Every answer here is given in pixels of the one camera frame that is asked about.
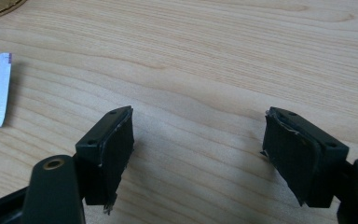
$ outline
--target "wood grain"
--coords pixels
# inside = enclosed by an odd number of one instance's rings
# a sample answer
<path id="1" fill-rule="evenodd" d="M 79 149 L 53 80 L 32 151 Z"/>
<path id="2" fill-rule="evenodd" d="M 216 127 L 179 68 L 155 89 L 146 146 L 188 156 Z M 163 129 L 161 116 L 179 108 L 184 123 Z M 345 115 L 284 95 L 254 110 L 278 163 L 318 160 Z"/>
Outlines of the wood grain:
<path id="1" fill-rule="evenodd" d="M 0 18 L 13 53 L 0 197 L 132 105 L 135 151 L 113 214 L 88 223 L 337 223 L 300 207 L 260 154 L 270 106 L 358 159 L 358 1 L 28 0 Z"/>

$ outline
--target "wooden surface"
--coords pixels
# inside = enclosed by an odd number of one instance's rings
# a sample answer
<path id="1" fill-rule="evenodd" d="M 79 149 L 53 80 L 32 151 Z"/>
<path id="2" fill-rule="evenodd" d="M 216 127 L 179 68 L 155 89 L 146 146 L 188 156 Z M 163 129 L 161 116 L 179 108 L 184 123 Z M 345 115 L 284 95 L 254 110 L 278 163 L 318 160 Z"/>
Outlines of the wooden surface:
<path id="1" fill-rule="evenodd" d="M 28 0 L 0 18 L 2 51 L 0 197 L 132 105 L 113 214 L 88 223 L 337 223 L 337 199 L 300 207 L 259 151 L 274 105 L 358 158 L 358 1 Z"/>

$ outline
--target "wooden table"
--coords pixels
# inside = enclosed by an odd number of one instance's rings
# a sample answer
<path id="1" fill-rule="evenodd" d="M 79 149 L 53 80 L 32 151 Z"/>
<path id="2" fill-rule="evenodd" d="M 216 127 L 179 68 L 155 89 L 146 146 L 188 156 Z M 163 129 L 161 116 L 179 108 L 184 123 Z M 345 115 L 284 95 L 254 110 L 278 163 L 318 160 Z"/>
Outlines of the wooden table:
<path id="1" fill-rule="evenodd" d="M 358 1 L 28 0 L 0 18 L 2 51 L 0 197 L 132 105 L 113 214 L 88 206 L 88 223 L 337 223 L 337 199 L 300 207 L 259 151 L 273 105 L 358 159 Z"/>

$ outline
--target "screw hole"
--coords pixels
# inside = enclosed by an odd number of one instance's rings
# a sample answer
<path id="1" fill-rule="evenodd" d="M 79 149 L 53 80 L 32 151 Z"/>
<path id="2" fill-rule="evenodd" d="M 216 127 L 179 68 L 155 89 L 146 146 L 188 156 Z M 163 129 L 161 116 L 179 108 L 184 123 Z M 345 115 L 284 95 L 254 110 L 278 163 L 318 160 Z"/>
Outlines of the screw hole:
<path id="1" fill-rule="evenodd" d="M 94 145 L 94 144 L 96 144 L 96 143 L 97 143 L 96 140 L 89 140 L 89 141 L 87 142 L 87 144 L 89 144 L 89 145 Z"/>
<path id="2" fill-rule="evenodd" d="M 337 144 L 336 143 L 331 143 L 331 142 L 327 142 L 326 145 L 328 147 L 337 147 Z"/>
<path id="3" fill-rule="evenodd" d="M 43 164 L 43 169 L 45 170 L 54 170 L 59 168 L 64 164 L 63 159 L 52 159 L 51 161 L 47 161 L 45 164 Z"/>

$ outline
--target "light wood tabletop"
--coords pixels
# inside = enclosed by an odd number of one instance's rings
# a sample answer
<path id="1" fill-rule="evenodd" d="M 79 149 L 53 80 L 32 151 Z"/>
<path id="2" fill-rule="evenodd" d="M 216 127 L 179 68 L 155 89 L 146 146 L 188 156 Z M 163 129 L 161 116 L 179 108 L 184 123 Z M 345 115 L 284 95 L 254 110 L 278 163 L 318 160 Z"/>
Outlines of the light wood tabletop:
<path id="1" fill-rule="evenodd" d="M 28 0 L 0 17 L 13 64 L 0 197 L 131 105 L 134 152 L 88 223 L 337 223 L 259 152 L 265 112 L 300 114 L 358 159 L 358 1 Z"/>

